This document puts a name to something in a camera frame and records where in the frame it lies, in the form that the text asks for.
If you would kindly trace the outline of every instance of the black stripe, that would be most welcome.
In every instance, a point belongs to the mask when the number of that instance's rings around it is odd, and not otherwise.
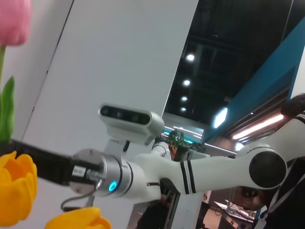
[[[131,179],[130,179],[130,184],[129,184],[128,189],[123,193],[122,196],[124,196],[124,195],[129,191],[129,189],[130,189],[131,186],[132,186],[132,182],[133,182],[133,170],[132,170],[132,167],[130,166],[130,164],[129,164],[128,162],[126,162],[126,163],[129,165],[129,168],[130,168],[130,172],[131,172],[132,177],[131,177]]]
[[[146,183],[147,186],[160,186],[160,183],[158,182],[148,182]]]
[[[120,184],[121,184],[121,181],[122,181],[122,176],[123,176],[123,169],[122,169],[122,165],[120,164],[120,162],[119,162],[119,160],[118,159],[116,159],[115,157],[113,157],[118,163],[119,163],[119,167],[120,167],[120,178],[119,178],[119,182],[118,182],[118,185],[117,185],[117,187],[115,188],[115,190],[114,191],[112,191],[111,193],[113,193],[113,192],[115,192],[118,188],[119,188],[119,186],[120,186]]]
[[[305,124],[305,119],[304,118],[297,116],[297,117],[295,117],[295,119],[297,119],[297,120],[299,120],[299,121],[301,121],[302,123]]]
[[[180,162],[180,166],[181,166],[181,171],[182,171],[185,193],[190,194],[189,187],[187,185],[187,179],[186,179],[186,173],[185,173],[185,168],[184,168],[184,162],[183,161]]]
[[[193,193],[196,193],[195,182],[194,182],[194,176],[193,176],[193,170],[192,170],[192,164],[191,164],[191,161],[190,161],[190,160],[187,161],[187,166],[189,167],[189,172],[190,172],[190,179],[191,179],[191,188],[192,188],[192,192],[193,192]]]

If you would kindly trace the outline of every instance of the pink tulip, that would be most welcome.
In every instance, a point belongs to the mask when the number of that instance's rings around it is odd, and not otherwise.
[[[0,0],[0,44],[21,45],[30,35],[31,0]]]

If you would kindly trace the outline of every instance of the black ceiling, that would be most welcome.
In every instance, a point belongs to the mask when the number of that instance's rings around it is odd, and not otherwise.
[[[291,3],[199,0],[165,111],[210,125],[305,16],[305,1],[295,0],[285,29]]]

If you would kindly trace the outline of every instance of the lanyard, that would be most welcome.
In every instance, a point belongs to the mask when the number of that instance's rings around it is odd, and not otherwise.
[[[295,164],[295,161],[292,163],[292,165],[288,168],[288,173],[290,172],[292,166]],[[276,191],[275,195],[273,196],[272,200],[271,200],[271,203],[270,203],[270,206],[269,206],[269,209],[267,211],[267,214],[264,215],[264,218],[267,217],[267,215],[271,212],[273,212],[274,210],[276,210],[278,208],[278,206],[280,206],[284,201],[285,199],[287,199],[287,197],[293,192],[293,190],[295,189],[295,187],[302,181],[304,180],[305,178],[305,174],[301,177],[301,179],[297,182],[297,184],[292,188],[290,189],[288,192],[286,192],[278,201],[276,201],[277,197],[278,197],[278,194],[279,194],[279,191],[280,191],[280,188]]]
[[[292,165],[288,168],[288,174],[290,173],[290,170],[292,168],[292,166],[295,164],[295,160],[292,163]],[[297,184],[290,189],[288,192],[286,192],[278,201],[276,201],[278,194],[280,192],[280,187],[279,189],[276,191],[275,195],[273,196],[269,209],[267,211],[267,213],[264,215],[264,217],[262,219],[259,219],[255,228],[254,229],[264,229],[266,226],[266,218],[268,216],[269,213],[273,212],[278,206],[280,206],[286,199],[287,197],[293,192],[293,190],[295,189],[295,187],[305,178],[305,174],[301,177],[301,179],[297,182]]]

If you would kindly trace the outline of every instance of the blue wall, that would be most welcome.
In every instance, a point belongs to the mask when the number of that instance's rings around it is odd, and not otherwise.
[[[226,128],[249,114],[280,90],[292,85],[305,46],[305,18],[287,36],[282,44],[265,61],[249,82],[227,106],[226,120],[206,133],[205,141],[220,135]]]

